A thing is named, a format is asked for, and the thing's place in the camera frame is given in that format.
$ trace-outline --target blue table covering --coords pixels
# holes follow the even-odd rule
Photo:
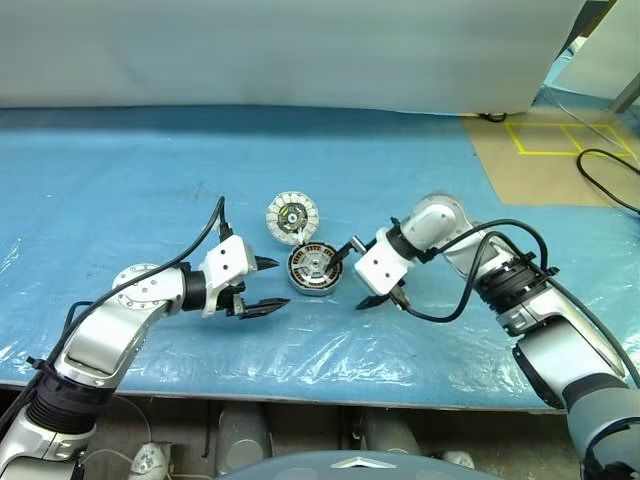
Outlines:
[[[615,208],[502,205],[455,117],[251,107],[0,110],[0,383],[32,375],[68,306],[122,268],[188,245],[219,195],[236,233],[282,262],[265,226],[281,191],[316,202],[314,240],[370,239],[425,194],[457,195],[478,221],[513,217],[546,238],[558,279],[640,363],[640,222]],[[513,232],[522,248],[529,238]],[[196,265],[215,237],[190,258]],[[247,298],[291,303],[255,320],[182,313],[159,321],[122,390],[168,395],[478,408],[542,408],[511,357],[514,339],[474,295],[453,324],[427,323],[367,294],[347,260],[322,298],[283,268],[248,279]],[[408,277],[415,307],[445,315],[463,284],[443,261]]]

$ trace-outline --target plastic sheet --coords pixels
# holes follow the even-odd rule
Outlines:
[[[127,265],[160,263],[197,235],[220,194],[258,255],[285,261],[267,231],[274,195],[316,203],[314,240],[341,246],[403,216],[426,193],[457,195],[471,218],[513,217],[546,238],[558,279],[640,363],[640,224],[614,208],[505,207],[456,118],[279,108],[0,111],[0,382],[32,375],[66,310],[97,297]],[[522,248],[533,243],[519,232]],[[191,257],[198,264],[205,248]],[[282,268],[247,281],[248,300],[289,296],[268,317],[183,313],[160,320],[122,389],[161,394],[386,405],[541,408],[514,340],[474,296],[453,324],[420,321],[367,294],[347,260],[322,298],[297,294]],[[450,312],[463,284],[444,262],[408,277],[413,304]]]

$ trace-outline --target floor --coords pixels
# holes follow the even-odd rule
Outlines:
[[[3,396],[6,403],[7,393]],[[221,402],[127,398],[147,416],[154,441],[174,444],[173,478],[213,476]],[[338,448],[338,407],[267,404],[266,411],[274,455]],[[446,449],[466,450],[478,470],[508,480],[579,479],[577,458],[562,415],[439,410],[403,410],[402,415],[425,455]],[[210,453],[205,456],[208,422]],[[147,438],[140,412],[116,397],[100,421],[90,452],[109,448],[131,458]],[[87,480],[126,479],[128,467],[127,461],[103,452],[87,462]],[[181,477],[180,474],[204,477]]]

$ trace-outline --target silver leg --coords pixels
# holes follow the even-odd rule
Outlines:
[[[622,91],[618,97],[611,102],[609,110],[614,113],[624,112],[633,102],[640,97],[640,73],[635,76],[631,83]]]
[[[227,402],[216,441],[216,476],[271,456],[271,436],[259,403]]]
[[[411,428],[397,410],[366,408],[360,428],[363,450],[420,455]]]

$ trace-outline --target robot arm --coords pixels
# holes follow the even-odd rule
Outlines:
[[[416,259],[426,263],[442,253],[497,313],[504,330],[519,337],[513,355],[538,396],[567,409],[585,479],[627,479],[640,472],[640,393],[624,382],[611,343],[551,278],[556,271],[547,268],[546,258],[538,267],[504,235],[474,227],[448,195],[428,196],[402,222],[392,221],[368,245],[354,237],[336,255],[334,262],[351,249],[363,255],[355,270],[372,295],[357,308],[390,299],[421,318],[453,320],[457,315],[439,319],[415,312],[402,291]]]
[[[97,417],[160,317],[181,310],[202,310],[203,316],[226,310],[250,318],[288,302],[274,298],[245,304],[244,277],[278,263],[254,256],[226,222],[220,230],[221,243],[207,253],[199,270],[183,262],[146,275],[157,267],[143,263],[120,272],[113,287],[130,285],[91,311],[55,362],[32,362],[39,370],[35,393],[0,441],[0,479],[82,478],[77,460],[95,433]]]

